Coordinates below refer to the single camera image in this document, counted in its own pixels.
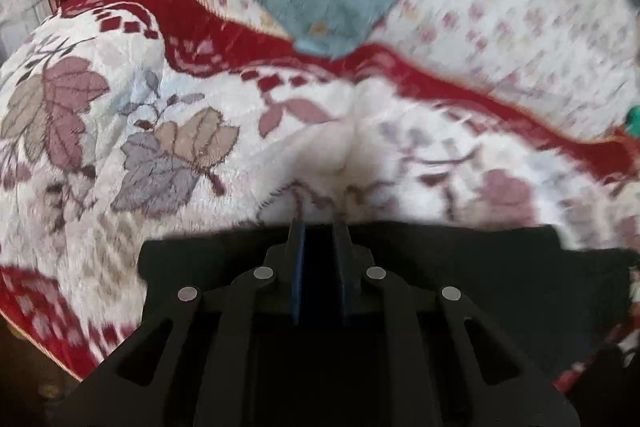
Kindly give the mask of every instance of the button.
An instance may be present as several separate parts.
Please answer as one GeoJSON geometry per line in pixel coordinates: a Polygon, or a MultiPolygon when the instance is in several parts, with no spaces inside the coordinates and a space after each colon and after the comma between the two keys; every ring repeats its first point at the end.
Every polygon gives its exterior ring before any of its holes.
{"type": "Polygon", "coordinates": [[[193,301],[197,296],[198,290],[193,286],[185,286],[184,288],[180,288],[180,291],[178,291],[178,299],[182,302],[193,301]]]}
{"type": "Polygon", "coordinates": [[[442,296],[447,299],[447,301],[459,301],[460,297],[462,297],[462,293],[455,286],[446,286],[442,289],[442,296]]]}
{"type": "Polygon", "coordinates": [[[309,35],[314,37],[324,37],[326,34],[326,21],[316,21],[309,28],[309,35]]]}
{"type": "Polygon", "coordinates": [[[271,277],[273,277],[273,269],[268,266],[258,266],[254,270],[254,277],[260,280],[271,279],[271,277]]]}
{"type": "Polygon", "coordinates": [[[380,266],[370,266],[367,268],[367,277],[380,281],[386,277],[386,270],[380,266]]]}

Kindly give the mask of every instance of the gray leaf print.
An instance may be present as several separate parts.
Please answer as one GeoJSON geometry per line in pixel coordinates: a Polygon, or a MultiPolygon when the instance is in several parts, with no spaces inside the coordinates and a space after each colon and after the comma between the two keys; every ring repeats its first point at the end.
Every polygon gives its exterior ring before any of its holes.
{"type": "Polygon", "coordinates": [[[203,99],[204,99],[204,94],[200,92],[192,92],[191,94],[185,94],[184,96],[180,97],[180,101],[186,104],[196,103],[203,99]]]}
{"type": "Polygon", "coordinates": [[[148,217],[175,214],[187,204],[200,175],[190,163],[162,151],[151,133],[136,133],[121,147],[129,170],[111,208],[140,209],[148,217]]]}
{"type": "Polygon", "coordinates": [[[120,108],[118,113],[123,116],[129,116],[131,113],[137,110],[137,108],[139,108],[141,105],[142,105],[141,103],[128,102],[120,108]]]}
{"type": "Polygon", "coordinates": [[[417,127],[411,127],[409,130],[409,137],[415,147],[429,146],[432,143],[431,138],[427,136],[422,129],[417,127]]]}
{"type": "Polygon", "coordinates": [[[398,128],[390,122],[382,122],[379,126],[380,134],[389,142],[398,144],[398,128]]]}
{"type": "Polygon", "coordinates": [[[146,85],[149,86],[149,89],[151,89],[156,94],[156,96],[160,96],[158,93],[158,87],[160,86],[160,78],[158,78],[157,74],[155,74],[151,70],[146,70],[145,82],[146,82],[146,85]]]}

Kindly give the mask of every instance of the fleece blanket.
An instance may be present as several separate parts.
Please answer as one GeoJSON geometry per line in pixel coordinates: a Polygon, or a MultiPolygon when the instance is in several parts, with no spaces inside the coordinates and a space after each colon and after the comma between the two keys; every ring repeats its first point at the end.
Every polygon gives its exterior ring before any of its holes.
{"type": "Polygon", "coordinates": [[[70,0],[1,73],[0,311],[78,377],[139,322],[148,238],[340,214],[639,244],[631,142],[378,44],[330,62],[196,0],[70,0]]]}

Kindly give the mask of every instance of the screw head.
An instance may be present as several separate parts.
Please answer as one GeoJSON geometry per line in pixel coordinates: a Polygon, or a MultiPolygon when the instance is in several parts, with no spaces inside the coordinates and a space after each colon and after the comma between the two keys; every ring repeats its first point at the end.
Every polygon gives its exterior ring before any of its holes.
{"type": "Polygon", "coordinates": [[[273,277],[273,270],[268,266],[258,266],[254,270],[254,277],[260,280],[271,279],[271,277],[273,277]]]}
{"type": "Polygon", "coordinates": [[[184,288],[180,288],[180,291],[178,291],[178,299],[182,302],[193,301],[197,296],[198,290],[193,286],[185,286],[184,288]]]}
{"type": "Polygon", "coordinates": [[[367,268],[367,277],[369,277],[369,279],[379,281],[386,277],[386,270],[380,266],[370,266],[367,268]]]}
{"type": "Polygon", "coordinates": [[[462,293],[455,286],[446,286],[442,289],[442,296],[447,299],[447,301],[457,301],[460,300],[462,293]]]}

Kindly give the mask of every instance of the bed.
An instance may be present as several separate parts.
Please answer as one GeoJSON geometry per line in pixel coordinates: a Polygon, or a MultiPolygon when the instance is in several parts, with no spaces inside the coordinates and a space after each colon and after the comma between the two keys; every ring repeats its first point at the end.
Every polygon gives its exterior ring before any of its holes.
{"type": "Polygon", "coordinates": [[[329,62],[253,0],[69,0],[0,70],[0,312],[81,379],[140,321],[149,238],[340,214],[639,248],[636,144],[612,133],[635,13],[399,0],[329,62]]]}

